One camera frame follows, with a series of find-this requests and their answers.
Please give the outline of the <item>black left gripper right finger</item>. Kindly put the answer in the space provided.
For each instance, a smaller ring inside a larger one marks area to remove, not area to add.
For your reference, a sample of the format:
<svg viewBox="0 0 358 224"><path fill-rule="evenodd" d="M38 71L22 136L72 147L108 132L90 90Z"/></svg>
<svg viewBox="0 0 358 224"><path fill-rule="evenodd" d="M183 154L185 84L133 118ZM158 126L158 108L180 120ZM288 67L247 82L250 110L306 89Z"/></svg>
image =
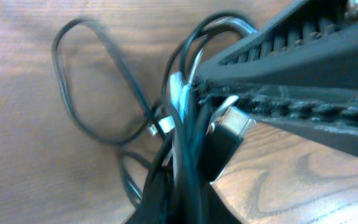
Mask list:
<svg viewBox="0 0 358 224"><path fill-rule="evenodd" d="M202 200L205 223L207 224L241 224L225 206L217 192L210 184L202 187Z"/></svg>

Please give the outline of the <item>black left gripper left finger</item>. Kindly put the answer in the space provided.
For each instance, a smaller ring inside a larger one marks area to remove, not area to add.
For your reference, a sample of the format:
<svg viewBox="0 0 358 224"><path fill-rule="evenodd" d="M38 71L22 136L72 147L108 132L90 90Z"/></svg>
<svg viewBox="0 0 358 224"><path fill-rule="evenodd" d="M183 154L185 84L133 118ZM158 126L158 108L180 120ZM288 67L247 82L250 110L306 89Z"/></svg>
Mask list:
<svg viewBox="0 0 358 224"><path fill-rule="evenodd" d="M167 224L171 223L169 201L172 174L163 169L157 173L135 212L125 224Z"/></svg>

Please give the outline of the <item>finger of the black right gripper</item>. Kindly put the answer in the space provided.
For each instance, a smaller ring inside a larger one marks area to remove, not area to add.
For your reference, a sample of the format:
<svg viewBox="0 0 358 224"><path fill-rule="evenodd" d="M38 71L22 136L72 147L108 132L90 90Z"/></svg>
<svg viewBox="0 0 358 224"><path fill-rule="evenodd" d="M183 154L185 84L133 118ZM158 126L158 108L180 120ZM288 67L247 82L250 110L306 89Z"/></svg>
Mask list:
<svg viewBox="0 0 358 224"><path fill-rule="evenodd" d="M358 90L358 1L295 1L196 79Z"/></svg>
<svg viewBox="0 0 358 224"><path fill-rule="evenodd" d="M358 157L358 90L262 84L200 84L215 105L236 95L255 120Z"/></svg>

